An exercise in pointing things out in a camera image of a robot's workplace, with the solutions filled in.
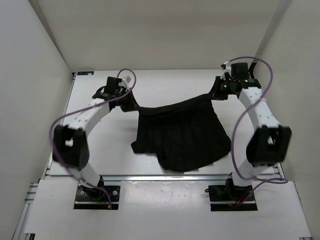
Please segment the black pleated skirt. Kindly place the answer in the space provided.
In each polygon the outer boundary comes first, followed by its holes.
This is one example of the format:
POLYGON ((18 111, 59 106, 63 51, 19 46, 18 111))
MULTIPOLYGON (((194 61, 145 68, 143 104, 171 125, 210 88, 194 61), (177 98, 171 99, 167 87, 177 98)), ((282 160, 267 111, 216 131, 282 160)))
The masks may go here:
POLYGON ((160 107, 138 109, 135 154, 155 155, 160 166, 184 173, 213 164, 231 151, 209 94, 160 107))

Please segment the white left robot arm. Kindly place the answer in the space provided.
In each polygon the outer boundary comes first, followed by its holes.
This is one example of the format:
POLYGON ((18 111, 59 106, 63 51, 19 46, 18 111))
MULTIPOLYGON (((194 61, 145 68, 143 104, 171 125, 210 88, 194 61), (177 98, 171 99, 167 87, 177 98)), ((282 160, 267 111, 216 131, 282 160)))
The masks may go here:
POLYGON ((85 108, 58 117, 50 126, 52 159, 58 162, 93 199, 110 198, 103 178, 89 163, 88 136, 102 118, 131 96, 137 77, 108 77, 85 108))

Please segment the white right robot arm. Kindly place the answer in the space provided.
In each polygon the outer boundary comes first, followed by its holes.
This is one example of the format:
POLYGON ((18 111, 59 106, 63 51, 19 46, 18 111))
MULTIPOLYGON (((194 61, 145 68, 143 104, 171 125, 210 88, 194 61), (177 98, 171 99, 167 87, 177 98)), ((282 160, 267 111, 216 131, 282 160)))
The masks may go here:
POLYGON ((232 131, 231 158, 234 172, 225 181, 225 188, 220 193, 230 200, 236 200, 250 192, 252 181, 257 180, 263 171, 285 160, 292 130, 282 126, 274 117, 264 98, 265 90, 252 77, 246 62, 227 61, 221 68, 223 72, 216 77, 211 89, 213 100, 224 101, 230 95, 237 96, 245 111, 234 127, 238 128, 243 117, 248 115, 254 130, 246 146, 246 158, 240 166, 235 162, 236 131, 232 131))

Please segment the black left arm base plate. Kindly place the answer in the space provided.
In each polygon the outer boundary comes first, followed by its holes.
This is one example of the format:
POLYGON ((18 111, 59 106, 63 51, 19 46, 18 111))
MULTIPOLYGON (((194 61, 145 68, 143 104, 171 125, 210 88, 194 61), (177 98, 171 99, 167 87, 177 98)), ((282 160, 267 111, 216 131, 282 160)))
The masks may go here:
POLYGON ((121 186, 104 185, 103 188, 109 194, 111 205, 104 191, 78 184, 73 208, 75 210, 118 210, 121 186))

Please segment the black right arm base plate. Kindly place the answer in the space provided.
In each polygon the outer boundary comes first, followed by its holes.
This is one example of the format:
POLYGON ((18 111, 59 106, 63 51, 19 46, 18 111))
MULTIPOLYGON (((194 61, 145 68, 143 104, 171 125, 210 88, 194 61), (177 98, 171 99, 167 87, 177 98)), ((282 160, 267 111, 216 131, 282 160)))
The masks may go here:
POLYGON ((258 210, 254 194, 245 200, 252 190, 252 186, 209 185, 204 192, 209 195, 211 212, 250 212, 258 210))

